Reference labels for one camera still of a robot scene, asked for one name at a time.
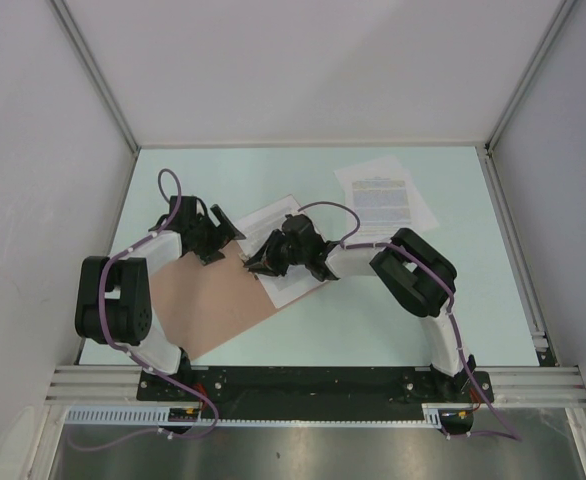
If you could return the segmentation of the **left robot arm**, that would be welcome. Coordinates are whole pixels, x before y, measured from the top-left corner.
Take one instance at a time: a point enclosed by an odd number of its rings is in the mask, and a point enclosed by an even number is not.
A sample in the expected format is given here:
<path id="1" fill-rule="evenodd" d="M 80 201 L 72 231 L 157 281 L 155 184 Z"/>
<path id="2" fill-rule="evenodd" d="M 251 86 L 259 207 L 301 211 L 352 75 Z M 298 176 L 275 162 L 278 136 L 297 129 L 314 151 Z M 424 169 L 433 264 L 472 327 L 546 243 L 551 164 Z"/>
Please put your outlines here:
<path id="1" fill-rule="evenodd" d="M 223 260 L 224 247 L 246 236 L 222 209 L 197 196 L 172 196 L 142 240 L 113 257 L 89 256 L 81 267 L 75 330 L 106 344 L 159 377 L 170 398 L 187 397 L 195 386 L 186 351 L 170 341 L 154 319 L 149 277 L 187 254 L 205 267 Z"/>

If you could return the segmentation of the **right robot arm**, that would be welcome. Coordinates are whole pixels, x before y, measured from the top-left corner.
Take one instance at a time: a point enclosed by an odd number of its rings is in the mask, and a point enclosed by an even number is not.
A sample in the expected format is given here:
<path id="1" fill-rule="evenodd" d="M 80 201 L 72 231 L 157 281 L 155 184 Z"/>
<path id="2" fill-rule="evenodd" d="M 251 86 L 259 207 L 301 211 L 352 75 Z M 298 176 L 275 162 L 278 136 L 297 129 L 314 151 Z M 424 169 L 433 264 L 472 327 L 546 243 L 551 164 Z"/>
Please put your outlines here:
<path id="1" fill-rule="evenodd" d="M 320 282 L 378 278 L 405 311 L 421 320 L 430 367 L 437 372 L 436 393 L 457 401 L 469 391 L 475 363 L 453 312 L 457 271 L 412 229 L 401 228 L 387 240 L 348 244 L 324 239 L 306 215 L 288 215 L 243 265 L 269 277 L 284 277 L 290 267 L 302 266 Z"/>

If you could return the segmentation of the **printed paper sheet under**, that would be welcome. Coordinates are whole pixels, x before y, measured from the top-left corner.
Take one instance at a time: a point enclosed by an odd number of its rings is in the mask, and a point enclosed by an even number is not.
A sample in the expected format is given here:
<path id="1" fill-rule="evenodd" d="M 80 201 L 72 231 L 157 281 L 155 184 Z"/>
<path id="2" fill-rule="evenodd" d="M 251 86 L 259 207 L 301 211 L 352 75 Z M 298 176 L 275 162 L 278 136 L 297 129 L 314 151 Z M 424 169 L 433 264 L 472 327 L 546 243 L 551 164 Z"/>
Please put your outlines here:
<path id="1" fill-rule="evenodd" d="M 345 206 L 355 213 L 347 216 L 347 227 L 360 221 L 350 243 L 387 239 L 403 227 L 425 233 L 439 226 L 410 171 L 394 156 L 344 167 L 334 174 L 344 191 Z"/>

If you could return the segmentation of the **printed paper sheet top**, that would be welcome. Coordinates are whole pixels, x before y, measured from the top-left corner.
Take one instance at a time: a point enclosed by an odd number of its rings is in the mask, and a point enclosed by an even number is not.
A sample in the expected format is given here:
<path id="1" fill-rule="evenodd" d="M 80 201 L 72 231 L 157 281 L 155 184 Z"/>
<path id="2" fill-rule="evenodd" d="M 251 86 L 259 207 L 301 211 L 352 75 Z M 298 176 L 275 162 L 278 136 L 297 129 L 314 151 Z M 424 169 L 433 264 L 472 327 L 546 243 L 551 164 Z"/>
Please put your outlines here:
<path id="1" fill-rule="evenodd" d="M 244 235 L 243 240 L 237 241 L 242 252 L 248 256 L 256 253 L 271 232 L 281 227 L 286 216 L 296 213 L 299 208 L 297 200 L 288 195 L 235 221 L 234 225 Z"/>

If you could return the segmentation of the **printed paper sheet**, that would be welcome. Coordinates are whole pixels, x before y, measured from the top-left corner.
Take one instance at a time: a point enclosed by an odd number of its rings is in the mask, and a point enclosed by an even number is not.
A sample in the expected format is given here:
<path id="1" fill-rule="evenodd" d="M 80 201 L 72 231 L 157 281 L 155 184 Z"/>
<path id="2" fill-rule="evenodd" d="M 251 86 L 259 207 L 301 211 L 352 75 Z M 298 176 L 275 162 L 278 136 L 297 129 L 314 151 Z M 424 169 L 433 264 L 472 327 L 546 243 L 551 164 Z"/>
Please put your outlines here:
<path id="1" fill-rule="evenodd" d="M 243 240 L 237 241 L 242 252 L 248 256 L 256 253 L 271 232 L 281 227 L 286 216 L 296 213 L 299 208 L 297 200 L 288 195 L 235 221 L 234 225 L 244 235 Z"/>
<path id="2" fill-rule="evenodd" d="M 285 276 L 259 275 L 258 279 L 276 309 L 281 309 L 323 285 L 304 266 L 291 266 Z"/>

